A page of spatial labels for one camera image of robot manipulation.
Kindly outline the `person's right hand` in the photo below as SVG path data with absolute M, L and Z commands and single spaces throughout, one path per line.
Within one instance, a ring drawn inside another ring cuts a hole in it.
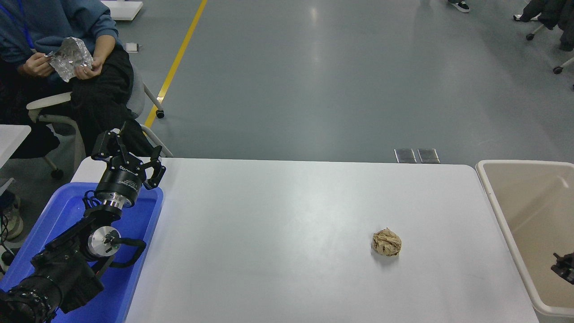
M 29 59 L 20 67 L 24 75 L 45 78 L 55 72 L 50 64 L 51 59 L 44 53 L 33 53 Z

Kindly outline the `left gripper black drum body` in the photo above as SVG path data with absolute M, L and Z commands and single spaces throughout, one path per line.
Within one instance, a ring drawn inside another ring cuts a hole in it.
M 142 162 L 127 164 L 108 162 L 106 170 L 95 190 L 98 200 L 110 200 L 111 196 L 123 196 L 127 201 L 136 201 L 145 177 L 140 175 Z

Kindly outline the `person's left hand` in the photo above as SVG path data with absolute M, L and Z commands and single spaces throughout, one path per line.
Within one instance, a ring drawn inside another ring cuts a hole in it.
M 91 65 L 82 64 L 74 68 L 74 75 L 78 80 L 88 80 L 99 76 L 102 72 L 105 58 L 93 57 Z

